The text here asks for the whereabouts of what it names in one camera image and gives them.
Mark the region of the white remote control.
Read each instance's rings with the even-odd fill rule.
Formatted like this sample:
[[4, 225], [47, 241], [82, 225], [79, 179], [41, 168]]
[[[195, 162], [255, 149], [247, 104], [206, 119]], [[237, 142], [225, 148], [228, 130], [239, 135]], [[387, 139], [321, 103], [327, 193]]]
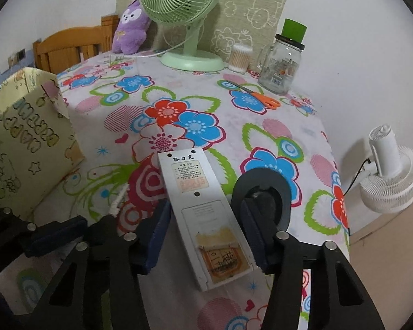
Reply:
[[253, 254], [205, 152], [166, 151], [158, 160], [199, 288], [212, 290], [252, 272]]

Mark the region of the beige door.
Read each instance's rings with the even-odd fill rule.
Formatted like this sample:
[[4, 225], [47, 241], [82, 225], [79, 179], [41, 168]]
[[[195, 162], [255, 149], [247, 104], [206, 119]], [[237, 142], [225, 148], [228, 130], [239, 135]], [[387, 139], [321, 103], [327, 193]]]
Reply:
[[361, 202], [359, 189], [346, 197], [350, 262], [375, 303], [386, 329], [400, 329], [413, 313], [413, 204], [378, 214]]

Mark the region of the yellow patterned storage box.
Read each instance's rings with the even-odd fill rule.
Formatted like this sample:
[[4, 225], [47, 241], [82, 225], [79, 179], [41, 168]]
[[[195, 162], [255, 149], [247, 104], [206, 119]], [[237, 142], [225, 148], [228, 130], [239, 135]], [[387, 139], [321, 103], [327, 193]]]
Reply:
[[28, 218], [84, 159], [56, 76], [24, 67], [0, 85], [0, 208]]

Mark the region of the white standing fan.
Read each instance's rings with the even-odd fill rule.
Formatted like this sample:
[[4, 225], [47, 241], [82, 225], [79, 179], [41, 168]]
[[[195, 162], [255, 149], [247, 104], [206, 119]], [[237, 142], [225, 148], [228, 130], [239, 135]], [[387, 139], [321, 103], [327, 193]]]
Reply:
[[405, 210], [413, 203], [413, 149], [397, 143], [389, 124], [372, 129], [368, 142], [371, 157], [343, 186], [344, 193], [359, 187], [363, 204], [379, 214]]

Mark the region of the wooden chair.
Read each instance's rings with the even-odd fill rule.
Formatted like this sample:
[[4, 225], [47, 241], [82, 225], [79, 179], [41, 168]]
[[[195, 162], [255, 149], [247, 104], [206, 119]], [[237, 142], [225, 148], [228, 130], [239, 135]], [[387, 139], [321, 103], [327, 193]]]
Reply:
[[119, 17], [102, 16], [100, 25], [71, 27], [32, 44], [35, 67], [59, 74], [82, 61], [110, 51]]

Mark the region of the purple plush toy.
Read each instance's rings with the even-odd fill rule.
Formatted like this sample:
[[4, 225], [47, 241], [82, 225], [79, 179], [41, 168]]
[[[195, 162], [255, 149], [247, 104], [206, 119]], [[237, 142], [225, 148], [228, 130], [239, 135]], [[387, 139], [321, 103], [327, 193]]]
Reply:
[[151, 19], [140, 0], [134, 0], [122, 14], [112, 41], [112, 52], [135, 54], [147, 38]]

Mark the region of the cotton swab container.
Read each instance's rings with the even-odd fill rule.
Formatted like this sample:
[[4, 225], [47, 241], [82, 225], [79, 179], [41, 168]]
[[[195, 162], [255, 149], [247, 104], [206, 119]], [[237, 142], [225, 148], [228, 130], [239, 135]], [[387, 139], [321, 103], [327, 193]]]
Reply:
[[246, 73], [251, 62], [253, 49], [248, 45], [234, 44], [228, 60], [229, 70]]

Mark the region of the glass jar green lid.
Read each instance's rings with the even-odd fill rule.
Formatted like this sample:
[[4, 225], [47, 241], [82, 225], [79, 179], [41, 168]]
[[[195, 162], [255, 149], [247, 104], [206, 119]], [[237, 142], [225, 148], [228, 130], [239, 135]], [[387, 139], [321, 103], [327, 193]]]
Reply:
[[258, 82], [265, 89], [277, 95], [285, 95], [291, 89], [305, 49], [303, 39], [306, 30], [307, 27], [300, 22], [285, 19], [281, 33], [275, 35], [263, 60], [262, 53], [266, 47], [262, 48], [257, 60], [260, 70]]

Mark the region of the green desk fan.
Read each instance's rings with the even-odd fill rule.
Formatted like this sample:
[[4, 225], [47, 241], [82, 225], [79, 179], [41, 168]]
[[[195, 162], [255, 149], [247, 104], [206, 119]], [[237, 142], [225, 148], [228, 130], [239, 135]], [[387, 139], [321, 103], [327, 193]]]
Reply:
[[186, 27], [183, 43], [167, 50], [161, 62], [164, 66], [191, 72], [217, 72], [224, 68], [216, 54], [197, 48], [200, 28], [218, 0], [140, 0], [152, 21], [159, 25]]

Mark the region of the beige patterned placemat board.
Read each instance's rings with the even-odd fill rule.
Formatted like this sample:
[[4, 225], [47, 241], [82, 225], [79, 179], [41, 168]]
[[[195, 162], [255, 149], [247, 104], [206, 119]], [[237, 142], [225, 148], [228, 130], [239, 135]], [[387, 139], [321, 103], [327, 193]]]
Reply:
[[[116, 0], [115, 12], [121, 17], [133, 0]], [[198, 49], [217, 54], [228, 62], [233, 45], [252, 47], [249, 69], [260, 70], [259, 53], [270, 45], [278, 31], [286, 0], [218, 0], [200, 27]], [[182, 43], [186, 27], [151, 22], [143, 49], [167, 49]]]

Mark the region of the orange handled scissors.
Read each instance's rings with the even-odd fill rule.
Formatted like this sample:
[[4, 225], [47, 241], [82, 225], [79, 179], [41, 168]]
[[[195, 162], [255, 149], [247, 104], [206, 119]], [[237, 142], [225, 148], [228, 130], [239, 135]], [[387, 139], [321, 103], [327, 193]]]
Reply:
[[281, 103], [271, 97], [260, 94], [245, 86], [235, 84], [232, 81], [225, 80], [222, 83], [224, 88], [228, 88], [228, 92], [232, 97], [232, 104], [239, 109], [246, 109], [257, 114], [264, 114], [268, 109], [276, 110]]

